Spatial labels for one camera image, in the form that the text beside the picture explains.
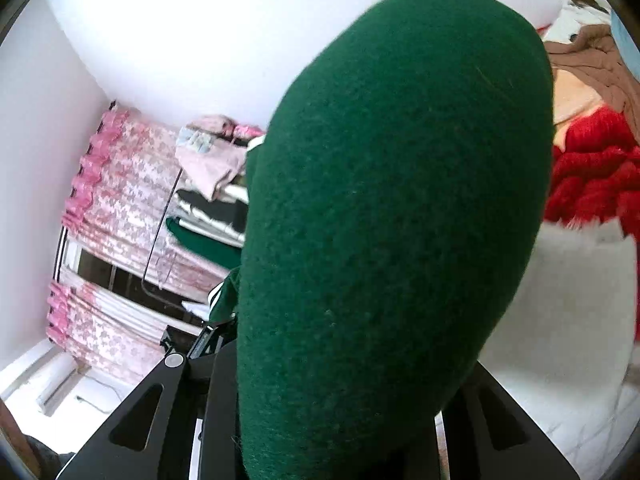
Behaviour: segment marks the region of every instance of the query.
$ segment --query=clothing pile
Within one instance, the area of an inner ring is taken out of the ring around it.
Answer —
[[[640,53],[598,1],[566,0],[543,37],[556,125],[545,220],[579,229],[617,218],[640,240]]]
[[[244,174],[248,153],[263,140],[259,128],[221,115],[192,121],[178,134],[175,156],[189,185],[174,194],[180,212],[166,219],[168,244],[221,280],[240,265],[249,211]],[[209,320],[210,307],[184,306]]]

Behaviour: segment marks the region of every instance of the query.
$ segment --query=white cloth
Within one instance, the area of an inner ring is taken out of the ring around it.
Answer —
[[[207,295],[207,300],[209,301],[209,307],[211,310],[213,310],[213,307],[216,306],[216,303],[220,299],[220,295],[222,293],[222,285],[224,285],[224,282],[212,288]]]
[[[611,17],[593,7],[578,7],[571,0],[564,0],[559,16],[542,37],[543,41],[571,43],[571,37],[578,34],[584,25],[611,25]]]
[[[209,320],[209,313],[211,307],[202,303],[193,303],[193,301],[183,301],[182,306],[188,312],[191,312],[194,316],[198,316],[203,321]]]
[[[244,234],[237,233],[231,226],[224,222],[211,221],[210,219],[204,222],[197,214],[198,212],[201,213],[204,218],[207,218],[199,209],[194,208],[192,210],[194,218],[178,217],[178,224],[189,231],[222,242],[223,244],[238,248],[244,246]]]
[[[258,146],[261,146],[262,143],[264,142],[264,139],[266,139],[266,138],[267,138],[266,135],[263,135],[263,136],[260,136],[260,137],[254,137],[247,144],[246,150],[248,152],[250,152],[252,149],[257,148]]]
[[[244,202],[245,204],[249,203],[249,193],[247,192],[244,186],[236,186],[236,184],[227,184],[226,186],[223,186],[222,188],[220,188],[220,192],[231,198]]]
[[[636,243],[617,219],[581,230],[545,222],[482,349],[479,361],[562,452],[611,418],[633,348],[636,289]]]

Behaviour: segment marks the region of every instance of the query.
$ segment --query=black cloth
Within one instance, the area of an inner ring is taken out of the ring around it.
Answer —
[[[29,435],[25,435],[25,437],[40,464],[40,480],[56,480],[58,473],[75,455],[75,453],[59,455],[36,438]]]
[[[231,224],[231,222],[234,221],[234,216],[236,214],[235,203],[220,202],[220,200],[210,202],[197,191],[190,191],[187,189],[179,189],[176,194],[180,200],[200,209],[200,211],[212,220],[219,220],[225,224]]]
[[[244,233],[246,229],[246,215],[249,206],[241,200],[235,202],[210,202],[197,191],[179,189],[176,191],[178,199],[202,211],[208,218],[230,224],[237,233]]]
[[[236,212],[234,214],[234,220],[231,222],[231,227],[236,233],[244,233],[246,229],[246,214],[249,212],[249,206],[244,202],[236,201]]]

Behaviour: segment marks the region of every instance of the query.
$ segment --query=pink curtain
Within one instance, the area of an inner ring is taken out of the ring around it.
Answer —
[[[105,313],[88,286],[51,282],[47,336],[83,363],[138,384],[162,359],[156,341]]]
[[[177,133],[119,105],[103,115],[66,200],[63,225],[85,250],[142,277],[153,237],[180,170]],[[172,205],[171,215],[177,211]],[[162,225],[147,273],[150,282],[195,301],[221,279],[168,247]]]

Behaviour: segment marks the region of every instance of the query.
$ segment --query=white wall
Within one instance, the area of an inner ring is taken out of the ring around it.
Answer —
[[[60,217],[108,105],[46,0],[0,45],[0,369],[44,336]]]
[[[300,70],[376,1],[49,0],[107,94],[174,125],[222,112],[263,127]],[[561,5],[501,1],[537,27]]]
[[[78,452],[133,390],[94,368],[83,375],[74,376],[78,382],[71,383],[75,385],[50,416],[43,415],[36,404],[42,388],[33,388],[29,382],[20,386],[6,401],[20,430],[56,453]]]

